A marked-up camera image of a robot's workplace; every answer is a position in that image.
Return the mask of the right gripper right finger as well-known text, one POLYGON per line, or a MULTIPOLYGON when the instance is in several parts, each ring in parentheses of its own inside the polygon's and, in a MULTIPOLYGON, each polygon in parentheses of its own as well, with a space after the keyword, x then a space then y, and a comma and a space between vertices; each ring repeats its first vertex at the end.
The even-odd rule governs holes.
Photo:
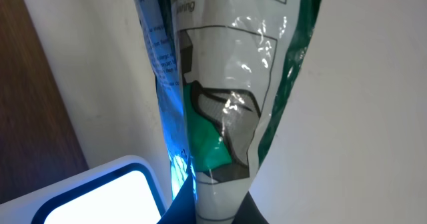
POLYGON ((232 223, 233 224, 268 224, 268 221, 261 214, 250 192, 247 192, 232 223))

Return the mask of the green white 3M packet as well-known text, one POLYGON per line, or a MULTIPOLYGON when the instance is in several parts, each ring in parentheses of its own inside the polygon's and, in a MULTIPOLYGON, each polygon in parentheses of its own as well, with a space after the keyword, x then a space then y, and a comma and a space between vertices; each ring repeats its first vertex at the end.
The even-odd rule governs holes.
POLYGON ((232 223, 272 145, 322 0, 134 0, 175 198, 232 223))

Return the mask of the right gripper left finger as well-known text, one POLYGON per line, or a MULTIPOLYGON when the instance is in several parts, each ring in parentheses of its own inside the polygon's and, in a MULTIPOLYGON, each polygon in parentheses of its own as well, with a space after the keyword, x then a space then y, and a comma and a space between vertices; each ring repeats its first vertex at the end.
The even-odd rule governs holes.
POLYGON ((187 177, 170 208, 157 224, 196 224, 193 178, 187 177))

